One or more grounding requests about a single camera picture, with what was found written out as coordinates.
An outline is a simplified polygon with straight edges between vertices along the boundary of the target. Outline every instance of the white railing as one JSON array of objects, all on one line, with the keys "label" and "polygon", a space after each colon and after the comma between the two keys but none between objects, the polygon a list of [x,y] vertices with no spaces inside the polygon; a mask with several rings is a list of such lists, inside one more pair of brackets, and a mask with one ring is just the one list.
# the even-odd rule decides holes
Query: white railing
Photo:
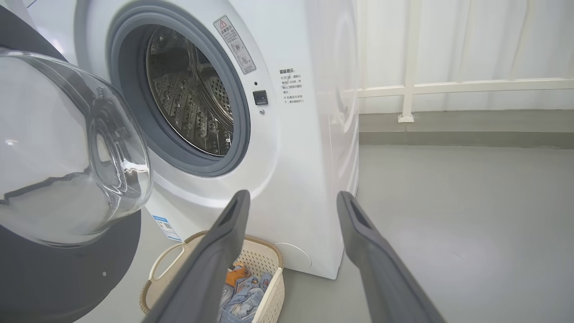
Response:
[{"label": "white railing", "polygon": [[[367,5],[363,0],[360,12],[360,23],[363,30],[368,27],[367,22]],[[366,87],[359,89],[358,98],[387,97],[392,95],[402,95],[402,113],[398,122],[414,122],[412,115],[413,97],[417,94],[431,93],[460,93],[460,92],[481,92],[481,91],[521,91],[521,90],[566,90],[574,89],[574,53],[569,61],[566,78],[542,78],[542,79],[516,79],[516,69],[520,62],[526,39],[530,33],[532,25],[532,16],[534,12],[534,0],[528,0],[526,12],[522,21],[518,44],[514,51],[513,61],[509,78],[504,80],[479,80],[464,82],[463,75],[468,66],[468,53],[472,40],[473,29],[475,25],[475,7],[477,0],[470,0],[468,7],[468,17],[466,31],[464,35],[463,49],[460,57],[460,64],[456,77],[456,82],[444,83],[415,83],[417,73],[417,55],[419,44],[419,33],[421,25],[421,0],[410,0],[409,23],[407,32],[406,60],[405,60],[405,80],[404,85],[383,86],[383,87]],[[367,66],[366,53],[368,41],[365,35],[359,35],[362,56],[363,76],[366,75]]]}]

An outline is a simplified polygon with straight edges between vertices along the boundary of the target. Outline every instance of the sticker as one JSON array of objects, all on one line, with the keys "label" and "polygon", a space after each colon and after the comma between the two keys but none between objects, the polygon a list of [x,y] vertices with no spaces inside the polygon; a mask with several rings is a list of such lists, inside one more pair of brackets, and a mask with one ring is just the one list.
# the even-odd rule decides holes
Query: sticker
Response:
[{"label": "sticker", "polygon": [[164,232],[166,237],[181,242],[181,239],[177,235],[176,231],[172,228],[172,225],[169,224],[168,219],[156,216],[153,216],[153,218],[156,220],[157,225],[160,226],[160,229]]},{"label": "sticker", "polygon": [[233,55],[235,55],[235,59],[237,59],[237,63],[241,66],[243,73],[247,74],[251,71],[255,71],[255,63],[253,63],[251,55],[249,55],[241,37],[239,37],[237,31],[229,19],[227,19],[227,16],[216,20],[214,26],[227,43],[227,46],[229,46],[229,49],[233,52]]},{"label": "sticker", "polygon": [[303,81],[294,68],[279,70],[281,96],[285,104],[303,103]]}]

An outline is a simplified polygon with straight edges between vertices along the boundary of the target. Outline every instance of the floor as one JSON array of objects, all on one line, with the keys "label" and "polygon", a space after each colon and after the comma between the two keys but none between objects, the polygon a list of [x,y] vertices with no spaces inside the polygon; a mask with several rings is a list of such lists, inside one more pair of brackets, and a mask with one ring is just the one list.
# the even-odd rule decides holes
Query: floor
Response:
[{"label": "floor", "polygon": [[[358,200],[446,321],[574,317],[574,151],[361,146]],[[87,322],[137,322],[138,295],[171,245],[143,214],[130,270]],[[370,322],[358,269],[285,270],[280,323]]]}]

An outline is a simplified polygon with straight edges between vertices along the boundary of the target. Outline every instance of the beige plastic basket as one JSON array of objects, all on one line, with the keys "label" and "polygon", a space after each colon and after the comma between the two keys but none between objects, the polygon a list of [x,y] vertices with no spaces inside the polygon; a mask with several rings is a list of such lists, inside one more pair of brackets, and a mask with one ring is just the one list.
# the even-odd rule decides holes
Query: beige plastic basket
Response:
[{"label": "beige plastic basket", "polygon": [[[207,234],[207,231],[199,232],[187,238],[184,242],[175,244],[166,249],[157,258],[149,273],[149,279],[143,286],[139,296],[139,306],[144,313],[157,302],[165,287],[172,281],[175,273],[181,268],[184,260],[189,257],[199,244],[199,241]],[[168,268],[159,276],[156,276],[157,266],[161,260],[172,250],[181,248],[181,252]],[[276,323],[285,299],[285,283],[283,282],[283,256],[281,251],[272,243],[251,236],[245,236],[241,254],[238,261],[247,265],[256,276],[261,277],[264,272],[271,272],[273,279],[269,283],[267,291],[263,295],[261,304],[255,312],[253,323]]]}]

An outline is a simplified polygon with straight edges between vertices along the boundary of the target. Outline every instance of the laundry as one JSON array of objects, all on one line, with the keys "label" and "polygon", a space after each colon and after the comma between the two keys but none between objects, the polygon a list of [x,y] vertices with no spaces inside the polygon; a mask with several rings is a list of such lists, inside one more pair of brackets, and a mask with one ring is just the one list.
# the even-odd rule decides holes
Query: laundry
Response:
[{"label": "laundry", "polygon": [[272,277],[266,272],[260,280],[252,275],[244,264],[235,263],[233,270],[227,272],[219,306],[218,322],[252,322]]}]

